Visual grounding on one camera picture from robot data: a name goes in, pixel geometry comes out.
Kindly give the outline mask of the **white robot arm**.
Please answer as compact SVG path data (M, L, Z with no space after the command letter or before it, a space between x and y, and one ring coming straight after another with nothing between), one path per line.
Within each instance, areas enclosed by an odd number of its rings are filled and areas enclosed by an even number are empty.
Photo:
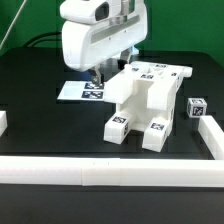
M147 35L147 10L143 0L65 0L62 50L65 64L76 71L93 71L100 84L99 66L120 55L128 63L131 48Z

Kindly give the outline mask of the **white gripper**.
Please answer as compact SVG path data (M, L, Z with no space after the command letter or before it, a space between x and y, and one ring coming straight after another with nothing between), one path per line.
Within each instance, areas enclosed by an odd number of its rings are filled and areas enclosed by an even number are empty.
M78 71L91 68L95 85L102 83L98 64L121 53L118 68L123 70L130 62L130 47L143 41L148 31L144 0L65 0L60 15L65 19L65 64Z

